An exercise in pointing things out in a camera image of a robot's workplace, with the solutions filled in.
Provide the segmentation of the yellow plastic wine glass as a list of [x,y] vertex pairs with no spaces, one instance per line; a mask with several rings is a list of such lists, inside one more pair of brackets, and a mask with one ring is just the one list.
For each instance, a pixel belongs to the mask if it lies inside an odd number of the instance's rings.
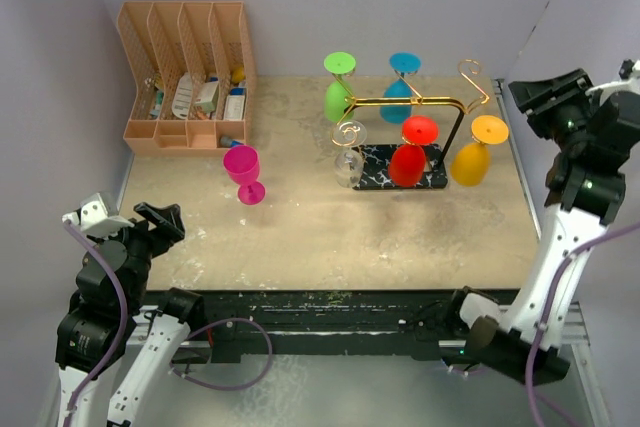
[[451,164],[454,181],[464,187],[479,185],[489,171],[490,147],[504,143],[509,137],[507,124],[499,117],[481,115],[471,123],[472,141],[456,154]]

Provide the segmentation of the magenta plastic wine glass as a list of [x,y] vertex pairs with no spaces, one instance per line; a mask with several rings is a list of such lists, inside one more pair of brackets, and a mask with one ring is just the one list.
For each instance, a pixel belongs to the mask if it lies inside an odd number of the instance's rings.
[[258,152],[248,145],[230,148],[223,157],[223,167],[229,178],[238,185],[237,197],[245,205],[259,204],[266,189],[259,181],[260,162]]

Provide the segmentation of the red plastic wine glass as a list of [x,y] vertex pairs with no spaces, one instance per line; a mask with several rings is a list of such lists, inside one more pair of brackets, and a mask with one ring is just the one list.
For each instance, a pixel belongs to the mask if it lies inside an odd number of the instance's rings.
[[428,162],[424,147],[439,135],[437,123],[423,115],[410,116],[401,128],[404,143],[391,157],[388,173],[399,187],[411,188],[418,184]]

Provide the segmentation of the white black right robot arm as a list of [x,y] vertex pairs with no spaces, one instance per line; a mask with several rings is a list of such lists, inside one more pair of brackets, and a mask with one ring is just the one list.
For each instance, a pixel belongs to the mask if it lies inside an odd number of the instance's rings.
[[639,142],[639,63],[622,62],[616,81],[594,85],[576,69],[509,90],[533,132],[559,148],[545,185],[541,238],[531,272],[501,309],[464,288],[445,313],[446,330],[466,338],[464,355],[524,385],[563,379],[562,330],[596,240],[608,239],[626,193],[621,171]]

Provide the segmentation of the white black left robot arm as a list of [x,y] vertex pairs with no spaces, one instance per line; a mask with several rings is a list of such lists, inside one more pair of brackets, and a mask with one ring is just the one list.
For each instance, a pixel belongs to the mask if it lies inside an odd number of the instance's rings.
[[57,328],[55,362],[61,426],[131,426],[179,345],[202,334],[203,298],[166,291],[146,341],[122,382],[116,375],[142,312],[152,262],[185,238],[177,204],[141,202],[126,219],[100,196],[63,216],[65,230],[86,253],[69,311]]

